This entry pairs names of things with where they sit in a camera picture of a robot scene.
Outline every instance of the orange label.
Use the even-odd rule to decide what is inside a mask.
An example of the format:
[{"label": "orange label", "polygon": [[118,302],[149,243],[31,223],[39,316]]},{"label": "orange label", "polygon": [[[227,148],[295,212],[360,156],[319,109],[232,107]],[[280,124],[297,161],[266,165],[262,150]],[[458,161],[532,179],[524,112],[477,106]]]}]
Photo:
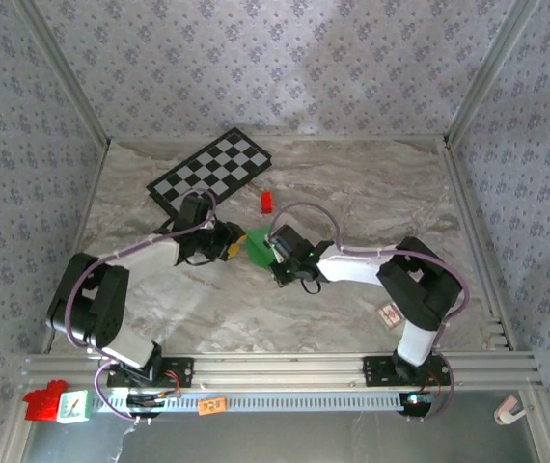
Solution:
[{"label": "orange label", "polygon": [[198,415],[210,415],[226,411],[226,398],[203,398],[198,402]]}]

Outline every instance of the pink clip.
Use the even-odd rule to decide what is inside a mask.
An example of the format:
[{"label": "pink clip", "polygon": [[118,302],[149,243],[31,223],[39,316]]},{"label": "pink clip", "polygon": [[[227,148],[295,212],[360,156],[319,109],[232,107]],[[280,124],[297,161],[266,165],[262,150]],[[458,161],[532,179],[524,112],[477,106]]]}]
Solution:
[{"label": "pink clip", "polygon": [[507,397],[494,412],[494,420],[496,420],[496,423],[500,425],[512,424],[526,415],[526,410],[521,410],[515,415],[511,413],[518,403],[519,402],[514,396],[510,395]]}]

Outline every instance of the yellow object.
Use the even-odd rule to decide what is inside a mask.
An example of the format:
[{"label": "yellow object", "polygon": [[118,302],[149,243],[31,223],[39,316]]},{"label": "yellow object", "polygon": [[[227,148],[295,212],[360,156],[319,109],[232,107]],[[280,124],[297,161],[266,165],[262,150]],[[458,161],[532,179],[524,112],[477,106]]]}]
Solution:
[{"label": "yellow object", "polygon": [[228,259],[232,259],[234,256],[238,254],[238,251],[240,251],[240,245],[247,241],[247,235],[243,234],[235,244],[231,244],[228,247]]},{"label": "yellow object", "polygon": [[213,413],[225,412],[226,410],[225,397],[203,398],[198,402],[198,415],[211,415]]}]

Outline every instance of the green object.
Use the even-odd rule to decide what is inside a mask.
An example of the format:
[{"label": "green object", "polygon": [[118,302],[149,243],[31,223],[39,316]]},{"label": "green object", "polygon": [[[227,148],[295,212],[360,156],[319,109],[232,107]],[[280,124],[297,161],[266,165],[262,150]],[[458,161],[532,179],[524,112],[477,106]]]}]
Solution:
[{"label": "green object", "polygon": [[62,423],[86,422],[91,417],[92,411],[93,395],[90,391],[62,393],[56,421]]},{"label": "green object", "polygon": [[268,268],[268,266],[275,261],[275,255],[270,248],[266,247],[264,240],[268,234],[269,226],[265,225],[259,229],[247,231],[247,241],[245,241],[245,247],[247,248],[247,255],[249,260],[255,265],[261,268]]}]

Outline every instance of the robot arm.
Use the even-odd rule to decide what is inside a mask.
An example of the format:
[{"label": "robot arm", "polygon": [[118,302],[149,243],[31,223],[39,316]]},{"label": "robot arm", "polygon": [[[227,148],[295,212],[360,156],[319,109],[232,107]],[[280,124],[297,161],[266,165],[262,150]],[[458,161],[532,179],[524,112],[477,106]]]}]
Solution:
[{"label": "robot arm", "polygon": [[[149,243],[136,252],[100,265],[80,287],[71,308],[71,332],[74,337],[122,362],[138,382],[150,382],[158,374],[161,347],[154,341],[131,331],[123,324],[125,297],[129,287],[162,273],[182,262],[193,264],[196,254],[202,262],[228,260],[238,251],[237,241],[245,232],[236,224],[213,218],[199,230],[178,238],[161,238],[202,224],[210,203],[188,196],[182,203],[179,217],[171,229],[166,224],[144,241]],[[47,312],[47,325],[65,333],[65,310],[69,294],[82,273],[98,257],[80,253],[73,256],[54,294]]]},{"label": "robot arm", "polygon": [[314,247],[286,225],[273,233],[270,243],[277,258],[271,271],[280,286],[296,279],[384,286],[405,318],[394,354],[396,369],[406,378],[425,374],[423,365],[440,324],[462,290],[457,279],[444,268],[398,255],[399,251],[411,251],[438,259],[425,244],[407,237],[398,246],[342,251],[332,241],[322,241]]}]

